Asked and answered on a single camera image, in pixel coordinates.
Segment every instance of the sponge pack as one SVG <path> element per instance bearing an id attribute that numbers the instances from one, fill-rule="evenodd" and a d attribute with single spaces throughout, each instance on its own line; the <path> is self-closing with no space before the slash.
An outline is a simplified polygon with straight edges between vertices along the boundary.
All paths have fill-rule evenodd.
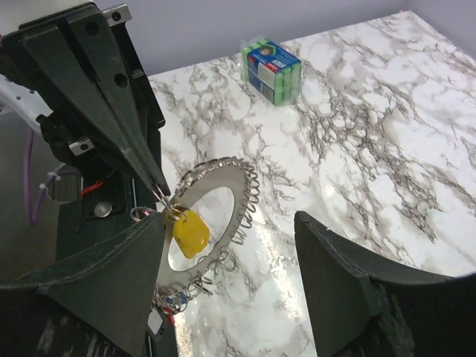
<path id="1" fill-rule="evenodd" d="M 243 77 L 278 106 L 300 93 L 301 61 L 262 37 L 242 49 Z"/>

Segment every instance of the purple cable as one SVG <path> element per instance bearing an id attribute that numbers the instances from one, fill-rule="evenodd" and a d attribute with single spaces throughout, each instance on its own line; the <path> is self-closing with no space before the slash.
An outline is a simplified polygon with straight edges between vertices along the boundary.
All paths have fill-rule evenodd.
<path id="1" fill-rule="evenodd" d="M 48 186 L 56 179 L 55 175 L 50 175 L 45 182 L 45 188 L 42 188 L 39 191 L 38 199 L 36 200 L 35 211 L 32 211 L 31 207 L 31 191 L 30 191 L 30 163 L 31 163 L 31 153 L 33 151 L 33 138 L 34 131 L 31 128 L 28 128 L 28 141 L 27 147 L 25 150 L 25 156 L 23 157 L 23 202 L 25 203 L 25 211 L 27 214 L 27 220 L 29 225 L 35 225 L 38 222 L 39 209 L 45 199 L 46 190 Z M 63 170 L 57 172 L 58 176 L 63 175 L 76 175 L 80 174 L 73 170 Z"/>

